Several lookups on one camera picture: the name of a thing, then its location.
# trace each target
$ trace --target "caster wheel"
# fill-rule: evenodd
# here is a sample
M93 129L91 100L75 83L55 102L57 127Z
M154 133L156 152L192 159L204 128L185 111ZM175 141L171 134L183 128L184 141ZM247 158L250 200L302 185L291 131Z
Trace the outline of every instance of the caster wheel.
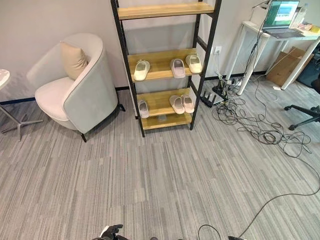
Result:
M289 130L291 130L291 131L293 131L293 130L295 130L296 129L296 125L291 125L290 127L289 127Z

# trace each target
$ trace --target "wall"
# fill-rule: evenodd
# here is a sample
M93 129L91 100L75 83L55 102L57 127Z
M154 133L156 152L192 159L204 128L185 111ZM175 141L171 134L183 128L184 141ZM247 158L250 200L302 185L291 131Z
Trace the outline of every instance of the wall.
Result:
M0 102L32 97L28 70L64 37L79 32L103 39L116 87L127 86L116 31L109 0L1 0L0 68L12 78L0 90Z
M175 0L175 3L194 2L194 0ZM206 2L214 5L214 0ZM215 76L217 62L220 72L225 73L228 55L233 46L241 22L250 19L251 7L261 0L222 0L214 46L222 46L222 53L210 59L207 76ZM308 21L319 19L319 0L308 2ZM121 7L141 6L146 0L119 0ZM154 0L152 4L172 3L172 0ZM130 20L124 22L128 49L131 54L188 48L192 45L195 16L177 16ZM202 18L200 34L208 37L210 18ZM107 50L109 65L113 72L116 87L128 85L126 71L121 55L117 30L114 24L109 0L2 0L0 7L0 68L11 72L11 82L0 92L0 102L32 97L32 89L26 80L26 73L32 65L52 46L65 36L78 32L99 35ZM254 35L249 35L240 53L233 73L242 73L248 50L253 44ZM299 41L297 45L306 49L310 42ZM269 53L273 44L268 44L256 68L265 70L269 64ZM141 83L139 92L157 91L183 86L181 80L158 80Z

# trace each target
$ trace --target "desk surface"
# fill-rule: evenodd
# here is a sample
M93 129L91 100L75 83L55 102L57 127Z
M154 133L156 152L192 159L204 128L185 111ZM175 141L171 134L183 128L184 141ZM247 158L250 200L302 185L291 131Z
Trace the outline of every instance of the desk surface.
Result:
M254 32L258 33L260 27L257 26L255 23L251 22L251 21L243 21L242 24L244 26L246 26L247 28L253 30ZM318 39L318 37L320 37L320 33L314 33L314 32L311 32L311 31L303 31L303 30L300 30L303 35L305 37L290 37L290 38L276 38L276 37L273 37L271 35L269 35L268 33L264 33L262 34L262 37L265 37L265 38L270 38L270 39L274 39L276 41L286 41L286 40L316 40Z
M10 79L10 72L5 69L0 69L0 89L2 89Z

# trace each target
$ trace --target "white desk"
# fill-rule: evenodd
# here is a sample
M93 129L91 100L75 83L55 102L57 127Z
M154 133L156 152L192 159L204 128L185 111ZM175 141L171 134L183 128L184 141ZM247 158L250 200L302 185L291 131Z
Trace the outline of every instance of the white desk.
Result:
M240 32L239 38L236 41L236 43L234 44L234 46L239 46L239 47L234 47L233 54L230 56L230 61L229 61L230 69L227 72L227 75L225 78L226 80L230 79L230 76L231 76L232 71L235 67L236 61L238 59L240 50L243 46L247 32L251 31L251 32L256 33L256 35L258 35L259 30L260 30L260 26L257 26L256 24L252 23L251 21L243 21L242 22L242 27L241 27L241 32ZM245 73L245 77L242 80L240 90L238 91L237 94L241 95L243 93L243 91L244 91L244 89L245 89L245 87L246 87L246 85L247 85L247 83L248 83L248 81L249 81L268 41L276 41L276 42L278 42L278 45L272 55L271 65L270 65L269 69L267 70L267 72L271 69L272 64L276 61L279 53L284 50L284 48L286 47L286 45L288 44L289 41L292 41L292 40L313 40L314 42L309 46L309 48L305 52L304 56L301 58L298 65L295 67L295 69L293 70L291 75L288 77L288 79L285 81L285 83L281 87L282 90L285 90L289 86L289 84L291 84L293 82L293 80L296 79L297 74L299 73L300 69L306 63L307 59L310 57L310 55L312 54L312 52L314 51L316 46L320 43L320 34L313 33L310 31L303 31L303 34L305 37L291 37L291 38L279 39L279 38L275 38L267 33L263 33L261 35L261 38L260 38L260 41L258 44L257 58L254 57L253 60L249 63L247 71Z
M0 69L0 90L7 85L7 83L10 81L10 72L8 70L5 69ZM9 132L11 130L17 129L17 134L18 134L18 141L21 141L21 131L20 129L26 125L30 125L30 124L37 124L37 123L41 123L43 122L43 120L36 120L36 121L23 121L24 118L27 116L26 114L23 116L22 120L19 121L17 119L15 119L7 110L5 110L1 105L0 105L0 111L2 111L5 115L7 115L12 121L15 122L16 126L8 128L4 131L2 131L1 133L6 133Z

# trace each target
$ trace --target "wall outlet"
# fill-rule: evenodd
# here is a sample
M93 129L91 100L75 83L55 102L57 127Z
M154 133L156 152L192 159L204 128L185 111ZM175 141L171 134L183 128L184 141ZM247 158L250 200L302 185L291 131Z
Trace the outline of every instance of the wall outlet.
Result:
M214 49L214 55L220 55L222 50L222 46L216 46Z

